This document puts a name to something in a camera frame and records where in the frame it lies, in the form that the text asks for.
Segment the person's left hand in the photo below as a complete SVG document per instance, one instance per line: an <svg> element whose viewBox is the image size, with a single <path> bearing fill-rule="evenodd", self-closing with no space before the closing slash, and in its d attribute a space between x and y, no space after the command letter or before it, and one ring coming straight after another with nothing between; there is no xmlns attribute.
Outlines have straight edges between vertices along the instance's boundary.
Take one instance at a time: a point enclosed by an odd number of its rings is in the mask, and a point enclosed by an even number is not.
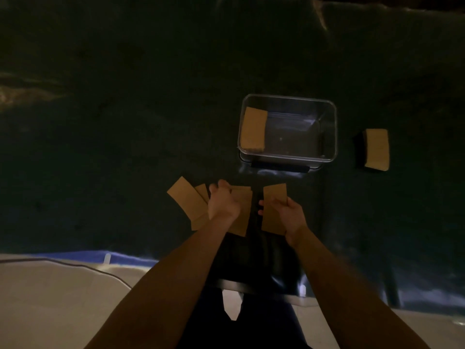
<svg viewBox="0 0 465 349"><path fill-rule="evenodd" d="M208 216L210 220L221 220L231 225L240 215L240 204L234 200L209 200Z"/></svg>

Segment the person's right hand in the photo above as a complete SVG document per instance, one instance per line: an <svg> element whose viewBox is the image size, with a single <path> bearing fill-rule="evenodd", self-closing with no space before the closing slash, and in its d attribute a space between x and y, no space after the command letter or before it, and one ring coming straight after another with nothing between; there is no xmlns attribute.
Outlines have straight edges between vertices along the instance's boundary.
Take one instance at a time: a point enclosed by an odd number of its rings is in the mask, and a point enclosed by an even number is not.
<svg viewBox="0 0 465 349"><path fill-rule="evenodd" d="M288 208L276 209L286 229L285 238L293 249L310 233L302 206L288 197Z"/></svg>

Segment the brown cardboard card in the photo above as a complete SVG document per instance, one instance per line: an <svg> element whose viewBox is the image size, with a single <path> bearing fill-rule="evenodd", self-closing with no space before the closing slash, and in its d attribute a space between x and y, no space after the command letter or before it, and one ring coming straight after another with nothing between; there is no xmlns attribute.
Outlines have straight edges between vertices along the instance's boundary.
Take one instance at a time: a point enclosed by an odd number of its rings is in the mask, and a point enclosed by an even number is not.
<svg viewBox="0 0 465 349"><path fill-rule="evenodd" d="M285 235L286 229L281 221L279 212L273 207L272 201L276 199L287 206L286 183L265 186L263 188L263 216L261 229L264 232Z"/></svg>
<svg viewBox="0 0 465 349"><path fill-rule="evenodd" d="M196 220L191 222L191 230L192 231L197 231L197 230L201 229L209 221L208 202L209 202L210 199L209 199L208 191L207 191L207 188L206 188L206 184L201 184L201 185L196 186L195 190L199 193L199 195L202 197L202 199L206 203L207 210L202 216L200 216L199 218L197 218Z"/></svg>
<svg viewBox="0 0 465 349"><path fill-rule="evenodd" d="M231 195L240 204L240 215L233 222L228 232L245 237L251 214L253 192L251 187L231 186Z"/></svg>
<svg viewBox="0 0 465 349"><path fill-rule="evenodd" d="M195 190L195 187L183 176L168 189L167 193L192 222L202 216L207 210L206 203Z"/></svg>

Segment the person's left forearm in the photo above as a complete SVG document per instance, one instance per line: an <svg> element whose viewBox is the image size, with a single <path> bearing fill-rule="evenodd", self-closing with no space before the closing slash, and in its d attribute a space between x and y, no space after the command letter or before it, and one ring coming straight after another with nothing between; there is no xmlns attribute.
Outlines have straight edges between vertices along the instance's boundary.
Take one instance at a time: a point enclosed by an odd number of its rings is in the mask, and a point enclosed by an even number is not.
<svg viewBox="0 0 465 349"><path fill-rule="evenodd" d="M122 299L85 349L173 349L237 213L221 211L154 265Z"/></svg>

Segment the person's right forearm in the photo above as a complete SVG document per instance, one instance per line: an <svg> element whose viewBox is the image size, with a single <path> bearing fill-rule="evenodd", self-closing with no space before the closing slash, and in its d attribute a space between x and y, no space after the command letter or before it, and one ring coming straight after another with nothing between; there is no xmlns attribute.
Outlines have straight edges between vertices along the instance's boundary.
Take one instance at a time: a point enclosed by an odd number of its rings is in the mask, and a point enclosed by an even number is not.
<svg viewBox="0 0 465 349"><path fill-rule="evenodd" d="M430 349L307 226L292 234L290 245L340 349Z"/></svg>

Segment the black glossy sheet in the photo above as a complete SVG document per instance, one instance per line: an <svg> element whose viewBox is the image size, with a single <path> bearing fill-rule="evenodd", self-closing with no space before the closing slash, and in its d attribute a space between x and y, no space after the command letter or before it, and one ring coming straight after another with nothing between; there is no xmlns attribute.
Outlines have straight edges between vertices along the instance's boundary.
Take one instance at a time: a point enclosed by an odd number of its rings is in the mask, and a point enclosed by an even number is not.
<svg viewBox="0 0 465 349"><path fill-rule="evenodd" d="M226 234L207 283L222 288L234 283L242 292L270 296L312 295L309 281L285 237L261 230L261 197L262 193L253 193L246 235Z"/></svg>

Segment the brown pad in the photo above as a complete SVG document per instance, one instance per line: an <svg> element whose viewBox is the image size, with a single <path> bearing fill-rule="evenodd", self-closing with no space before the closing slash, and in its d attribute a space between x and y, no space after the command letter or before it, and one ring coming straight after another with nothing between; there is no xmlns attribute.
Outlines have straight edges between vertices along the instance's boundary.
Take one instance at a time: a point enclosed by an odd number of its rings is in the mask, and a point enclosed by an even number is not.
<svg viewBox="0 0 465 349"><path fill-rule="evenodd" d="M268 112L247 106L240 129L239 147L244 151L264 152Z"/></svg>

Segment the clear plastic container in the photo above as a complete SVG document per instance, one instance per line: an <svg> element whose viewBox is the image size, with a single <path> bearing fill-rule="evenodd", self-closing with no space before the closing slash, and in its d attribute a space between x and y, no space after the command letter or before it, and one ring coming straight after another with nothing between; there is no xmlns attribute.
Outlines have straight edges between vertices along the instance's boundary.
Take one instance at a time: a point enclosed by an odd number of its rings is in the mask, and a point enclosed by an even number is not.
<svg viewBox="0 0 465 349"><path fill-rule="evenodd" d="M247 106L268 112L264 152L239 147ZM239 158L253 168L308 173L338 154L337 109L329 100L249 94L242 102L240 129Z"/></svg>

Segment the brown and black sponge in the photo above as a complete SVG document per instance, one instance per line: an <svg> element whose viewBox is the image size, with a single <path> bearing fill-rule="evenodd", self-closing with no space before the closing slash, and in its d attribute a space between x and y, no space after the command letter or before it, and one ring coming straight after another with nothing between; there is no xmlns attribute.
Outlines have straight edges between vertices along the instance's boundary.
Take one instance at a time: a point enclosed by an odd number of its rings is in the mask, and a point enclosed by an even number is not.
<svg viewBox="0 0 465 349"><path fill-rule="evenodd" d="M386 172L390 168L390 144L388 130L369 128L353 137L355 166Z"/></svg>

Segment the dark table cover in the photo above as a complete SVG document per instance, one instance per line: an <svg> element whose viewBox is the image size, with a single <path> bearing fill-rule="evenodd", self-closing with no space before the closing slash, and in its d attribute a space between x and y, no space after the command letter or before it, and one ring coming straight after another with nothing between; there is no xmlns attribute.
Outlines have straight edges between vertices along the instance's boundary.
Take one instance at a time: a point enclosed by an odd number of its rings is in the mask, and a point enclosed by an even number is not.
<svg viewBox="0 0 465 349"><path fill-rule="evenodd" d="M325 99L338 154L253 169L248 94ZM388 130L390 168L353 137ZM319 0L0 0L0 252L160 260L193 234L179 177L286 183L395 309L465 317L465 10Z"/></svg>

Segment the person's black shorts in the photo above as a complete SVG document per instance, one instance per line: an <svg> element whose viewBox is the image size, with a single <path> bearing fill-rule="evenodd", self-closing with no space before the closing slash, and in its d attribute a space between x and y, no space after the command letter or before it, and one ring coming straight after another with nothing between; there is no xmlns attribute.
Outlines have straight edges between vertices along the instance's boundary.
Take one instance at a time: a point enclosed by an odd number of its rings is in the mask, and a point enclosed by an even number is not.
<svg viewBox="0 0 465 349"><path fill-rule="evenodd" d="M222 290L204 287L176 349L311 349L292 305L243 295L240 313L226 313Z"/></svg>

